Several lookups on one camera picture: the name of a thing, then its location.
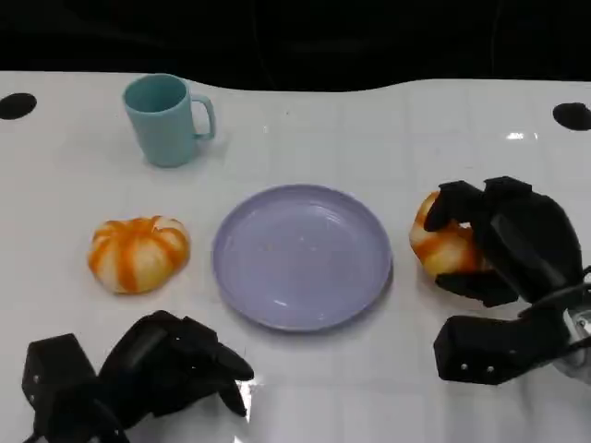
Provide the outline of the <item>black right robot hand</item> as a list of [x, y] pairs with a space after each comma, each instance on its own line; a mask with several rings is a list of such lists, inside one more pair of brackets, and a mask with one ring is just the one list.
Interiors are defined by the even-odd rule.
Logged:
[[446, 270], [436, 284], [486, 307], [523, 298], [533, 305], [583, 283], [578, 236], [564, 209], [531, 185], [510, 176], [489, 178], [484, 189], [465, 181], [440, 185], [425, 228], [440, 233], [467, 223], [484, 269]]

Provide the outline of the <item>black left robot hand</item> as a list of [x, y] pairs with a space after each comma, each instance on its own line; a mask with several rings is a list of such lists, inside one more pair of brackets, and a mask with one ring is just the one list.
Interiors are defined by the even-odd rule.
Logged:
[[254, 378], [251, 365], [191, 317], [159, 310], [139, 319], [99, 372], [109, 406], [125, 429], [148, 415], [178, 413], [217, 395], [234, 414], [246, 405], [237, 386]]

